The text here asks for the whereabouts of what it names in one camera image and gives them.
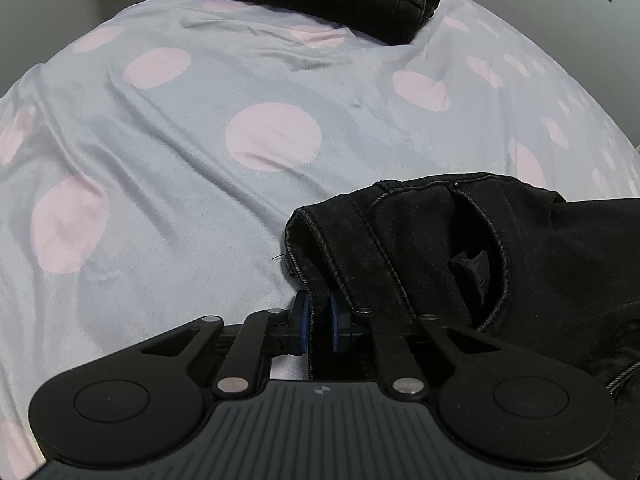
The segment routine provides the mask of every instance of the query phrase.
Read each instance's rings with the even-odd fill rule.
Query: polka dot fabric
[[[401,46],[249,2],[124,10],[0,99],[0,478],[42,463],[27,409],[53,375],[199,316],[288,306],[273,257],[298,206],[466,171],[637,197],[639,158],[469,0]]]

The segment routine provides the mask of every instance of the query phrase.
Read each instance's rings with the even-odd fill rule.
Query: jeans seam stitching
[[[400,281],[400,278],[398,277],[398,274],[396,273],[396,270],[394,269],[394,266],[391,264],[391,261],[389,260],[389,257],[386,254],[386,251],[382,247],[382,244],[380,243],[380,240],[378,240],[378,237],[373,232],[373,228],[371,227],[371,225],[369,224],[369,222],[365,218],[364,213],[361,211],[361,209],[358,207],[358,205],[353,201],[352,197],[347,195],[347,198],[349,199],[349,202],[351,203],[351,206],[353,207],[353,209],[356,211],[356,214],[360,218],[360,221],[364,225],[364,227],[365,227],[365,229],[367,231],[367,235],[369,236],[370,240],[373,241],[374,245],[378,248],[378,253],[379,253],[380,257],[382,258],[382,261],[386,265],[386,268],[391,273],[393,281],[396,284],[396,288],[398,289],[398,292],[400,292],[400,295],[402,296],[402,300],[404,301],[405,309],[408,310],[408,313],[409,313],[409,315],[411,317],[415,317],[415,310],[411,306],[411,302],[409,301],[409,296],[407,295],[406,290],[404,289],[404,285],[402,285],[402,282]]]
[[[633,376],[636,370],[640,367],[640,360],[633,363],[631,366],[627,367],[621,373],[618,374],[612,381],[607,383],[607,391],[613,395],[616,393],[616,390],[622,388],[625,383]]]
[[[498,175],[483,175],[475,178],[459,178],[459,179],[451,179],[451,180],[434,180],[433,182],[429,182],[428,184],[424,184],[423,186],[403,186],[403,187],[395,187],[393,189],[389,189],[386,193],[383,193],[379,197],[377,197],[372,203],[371,207],[377,206],[379,202],[383,199],[388,198],[389,196],[397,195],[400,193],[404,193],[407,191],[422,191],[428,189],[433,186],[437,186],[438,184],[450,184],[451,182],[459,182],[461,184],[469,184],[471,182],[480,182],[482,180],[487,180],[490,178],[495,178],[500,180],[502,178],[508,178],[509,180],[515,180],[515,177],[512,176],[498,176]]]
[[[301,209],[300,214],[306,220],[308,227],[311,229],[311,232],[314,234],[316,241],[320,245],[320,248],[322,249],[322,254],[324,255],[325,259],[327,259],[327,265],[329,266],[329,269],[334,273],[334,277],[338,282],[338,286],[340,287],[340,290],[345,295],[345,298],[351,304],[353,304],[353,300],[348,294],[347,288],[344,284],[342,273],[340,272],[340,269],[335,265],[335,257],[334,257],[333,251],[329,248],[329,245],[327,245],[327,243],[325,243],[324,241],[324,238],[325,238],[324,231],[319,227],[318,223],[316,222],[316,218],[313,216],[313,214],[310,211]]]

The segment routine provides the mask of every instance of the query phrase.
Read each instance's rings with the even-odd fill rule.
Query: bed
[[[0,99],[0,478],[43,462],[28,404],[53,375],[199,316],[289,306],[278,256],[298,206],[474,171],[568,200],[640,187],[597,102],[469,0],[441,0],[402,46],[283,9],[148,0],[35,66]]]

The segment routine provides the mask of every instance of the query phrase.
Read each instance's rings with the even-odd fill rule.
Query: pink polka dot
[[[535,187],[546,187],[545,175],[533,153],[513,138],[508,148],[511,161],[516,165],[516,178]]]
[[[0,436],[4,441],[6,456],[18,480],[28,478],[43,466],[45,459],[30,433],[14,422],[0,422]]]
[[[319,48],[322,46],[338,46],[344,43],[347,29],[296,25],[289,29],[289,33],[303,45]]]
[[[469,56],[466,58],[466,64],[468,64],[469,68],[471,68],[471,70],[473,70],[479,76],[484,77],[492,87],[500,88],[502,85],[504,85],[504,81],[502,80],[502,78],[497,75],[494,70],[492,70],[492,68],[484,59]]]
[[[584,111],[584,106],[582,106],[582,103],[578,101],[578,99],[576,99],[574,95],[569,94],[566,98],[569,99],[569,102],[576,108],[578,108],[578,110],[580,110],[581,112]]]
[[[549,132],[549,137],[551,137],[553,142],[566,150],[569,149],[569,141],[558,123],[549,117],[543,117],[542,124],[545,125],[546,130]]]
[[[531,64],[533,65],[533,68],[536,70],[536,72],[538,72],[539,74],[546,73],[545,67],[540,65],[540,63],[538,63],[535,59],[531,59]]]
[[[449,27],[451,28],[456,28],[457,30],[461,30],[462,32],[470,31],[469,28],[464,23],[460,22],[459,20],[455,20],[450,16],[445,16],[442,22],[445,25],[449,25]]]
[[[202,3],[203,9],[212,10],[213,12],[238,12],[238,10],[245,10],[249,7],[254,6],[245,2],[236,2],[235,0],[205,0]]]
[[[569,107],[564,101],[562,101],[562,99],[558,100],[558,104],[560,105],[560,108],[562,108],[564,116],[568,119],[571,116],[571,110],[569,110]]]
[[[593,181],[603,195],[611,195],[607,179],[604,178],[604,175],[599,170],[593,170]]]
[[[607,166],[609,166],[609,168],[611,169],[611,171],[615,171],[616,170],[616,162],[613,160],[613,157],[611,156],[609,151],[603,149],[602,150],[602,156],[604,157],[604,160],[607,163]]]
[[[100,241],[108,217],[106,192],[83,174],[49,189],[31,215],[31,243],[40,267],[56,274],[78,272]]]
[[[252,170],[275,173],[314,160],[322,143],[322,131],[298,107],[261,103],[231,119],[225,139],[236,162]]]
[[[511,66],[515,67],[515,69],[520,72],[524,77],[529,77],[529,70],[524,66],[519,60],[515,59],[511,54],[505,54],[502,58],[509,63]]]
[[[489,34],[495,36],[496,38],[500,37],[500,34],[498,34],[491,25],[489,25],[488,23],[483,22],[482,20],[476,20],[476,21],[478,22],[478,25],[480,25],[480,27],[484,28],[484,30],[489,32]]]
[[[24,137],[33,130],[35,117],[36,107],[24,105],[16,112],[11,123],[0,132],[0,165],[4,166],[14,160]]]
[[[74,52],[80,54],[81,52],[89,52],[99,46],[103,46],[104,44],[115,40],[120,34],[122,34],[123,30],[124,27],[116,26],[96,28],[93,32],[89,32],[86,36],[83,36],[74,43]]]
[[[433,81],[409,70],[398,70],[394,74],[394,88],[398,95],[420,108],[431,112],[449,110],[449,94],[442,81]]]
[[[179,48],[154,48],[127,66],[124,81],[141,90],[153,88],[178,77],[190,63],[191,56]]]

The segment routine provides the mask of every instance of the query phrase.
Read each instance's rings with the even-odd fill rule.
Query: black jeans
[[[335,371],[313,352],[329,290],[399,320],[457,319],[605,384],[616,421],[595,460],[640,474],[640,200],[567,203],[486,173],[391,180],[297,209],[285,244],[312,295],[312,379]]]

